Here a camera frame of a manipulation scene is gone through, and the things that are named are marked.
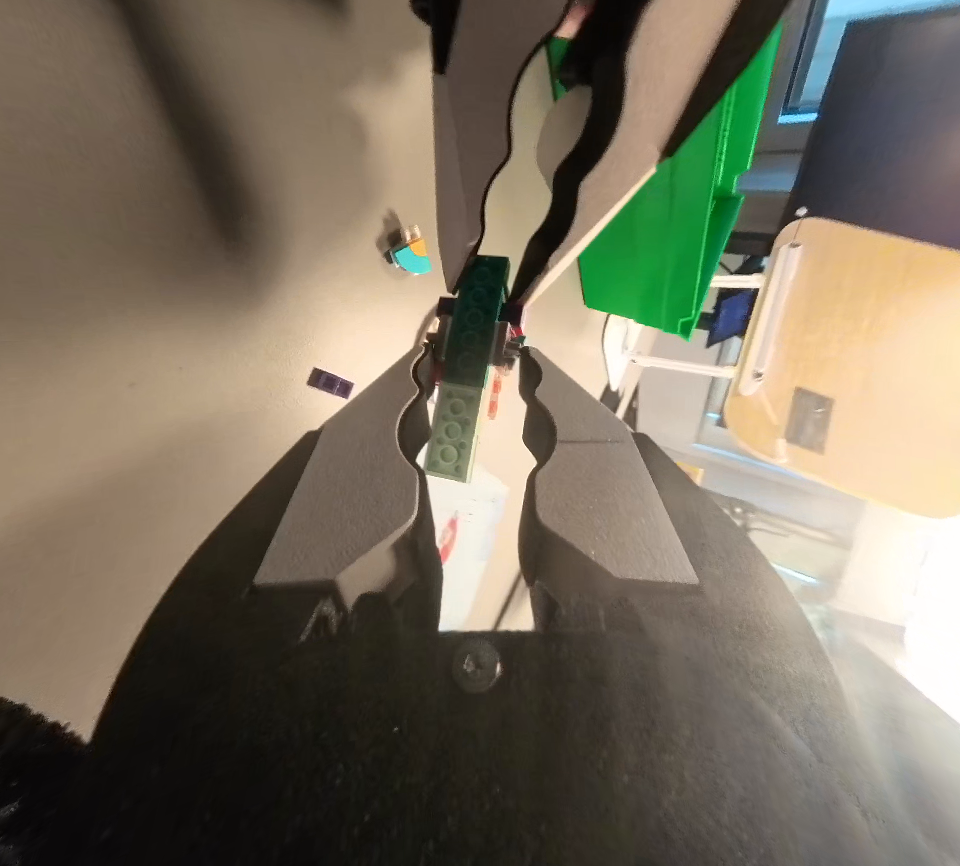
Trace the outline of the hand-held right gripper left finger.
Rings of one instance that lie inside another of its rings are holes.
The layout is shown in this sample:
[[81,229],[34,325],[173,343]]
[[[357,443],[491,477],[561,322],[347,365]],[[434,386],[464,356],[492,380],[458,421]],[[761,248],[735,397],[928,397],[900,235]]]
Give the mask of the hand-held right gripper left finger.
[[255,575],[257,587],[335,587],[343,600],[436,592],[436,534],[417,459],[430,434],[430,360],[416,346],[319,430]]

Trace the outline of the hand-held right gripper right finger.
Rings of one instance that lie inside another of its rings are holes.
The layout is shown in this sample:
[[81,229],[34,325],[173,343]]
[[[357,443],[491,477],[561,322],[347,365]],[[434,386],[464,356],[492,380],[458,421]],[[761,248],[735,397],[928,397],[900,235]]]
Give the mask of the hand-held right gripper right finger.
[[689,593],[700,581],[633,433],[525,347],[522,439],[534,456],[519,527],[526,584],[558,604]]

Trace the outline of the small teal orange brick assembly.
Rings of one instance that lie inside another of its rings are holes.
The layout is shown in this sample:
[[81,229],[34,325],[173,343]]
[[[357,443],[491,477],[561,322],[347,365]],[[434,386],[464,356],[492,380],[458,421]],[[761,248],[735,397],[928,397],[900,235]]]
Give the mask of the small teal orange brick assembly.
[[426,239],[417,226],[400,225],[389,231],[384,256],[395,268],[411,275],[433,271]]

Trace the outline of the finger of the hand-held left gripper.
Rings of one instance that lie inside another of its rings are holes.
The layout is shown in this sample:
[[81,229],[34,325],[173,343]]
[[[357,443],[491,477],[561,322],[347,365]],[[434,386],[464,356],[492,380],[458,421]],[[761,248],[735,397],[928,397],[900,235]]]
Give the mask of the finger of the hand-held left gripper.
[[484,238],[522,73],[572,1],[431,0],[438,254],[450,291]]
[[530,304],[653,176],[740,0],[649,0],[596,61],[582,129],[515,278]]

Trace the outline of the person's right forearm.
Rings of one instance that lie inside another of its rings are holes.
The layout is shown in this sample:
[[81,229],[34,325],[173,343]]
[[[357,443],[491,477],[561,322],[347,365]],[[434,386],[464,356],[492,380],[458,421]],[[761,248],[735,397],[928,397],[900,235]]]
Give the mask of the person's right forearm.
[[42,864],[88,743],[72,728],[1,699],[1,863]]

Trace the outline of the large dark display screen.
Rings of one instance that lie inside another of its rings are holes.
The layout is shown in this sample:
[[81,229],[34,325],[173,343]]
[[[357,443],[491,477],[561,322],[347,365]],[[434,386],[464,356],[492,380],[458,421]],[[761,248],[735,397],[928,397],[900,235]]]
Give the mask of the large dark display screen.
[[958,8],[846,27],[780,226],[800,213],[958,250]]

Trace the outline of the open pale blue instruction booklet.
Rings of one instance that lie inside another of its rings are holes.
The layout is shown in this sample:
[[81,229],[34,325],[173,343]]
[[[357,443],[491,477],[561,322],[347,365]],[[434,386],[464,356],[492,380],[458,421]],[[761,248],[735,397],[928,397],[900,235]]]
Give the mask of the open pale blue instruction booklet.
[[458,483],[429,475],[427,488],[442,566],[438,629],[462,632],[497,543],[508,487],[483,465]]

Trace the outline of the orange toy brick model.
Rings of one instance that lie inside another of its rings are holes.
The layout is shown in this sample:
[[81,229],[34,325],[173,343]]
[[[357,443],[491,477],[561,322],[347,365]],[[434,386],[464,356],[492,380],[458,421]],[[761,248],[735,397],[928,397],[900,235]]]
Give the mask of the orange toy brick model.
[[514,367],[525,344],[524,307],[509,299],[510,272],[507,257],[478,255],[457,294],[438,302],[438,329],[429,338],[436,385],[429,476],[463,484],[473,477],[492,380]]

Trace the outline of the green plastic bin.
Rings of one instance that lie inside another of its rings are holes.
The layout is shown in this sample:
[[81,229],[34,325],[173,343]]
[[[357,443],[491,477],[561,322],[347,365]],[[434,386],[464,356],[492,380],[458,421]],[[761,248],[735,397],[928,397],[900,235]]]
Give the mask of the green plastic bin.
[[782,41],[777,24],[719,104],[579,257],[584,304],[689,340],[738,221]]

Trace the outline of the small tablet display on stand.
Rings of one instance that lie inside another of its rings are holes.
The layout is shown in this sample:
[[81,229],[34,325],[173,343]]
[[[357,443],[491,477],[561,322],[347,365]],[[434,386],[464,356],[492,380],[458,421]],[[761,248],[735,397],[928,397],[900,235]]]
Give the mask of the small tablet display on stand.
[[707,348],[744,336],[758,293],[756,289],[746,288],[726,289],[718,293],[713,308],[703,312],[700,318],[700,328],[707,332]]

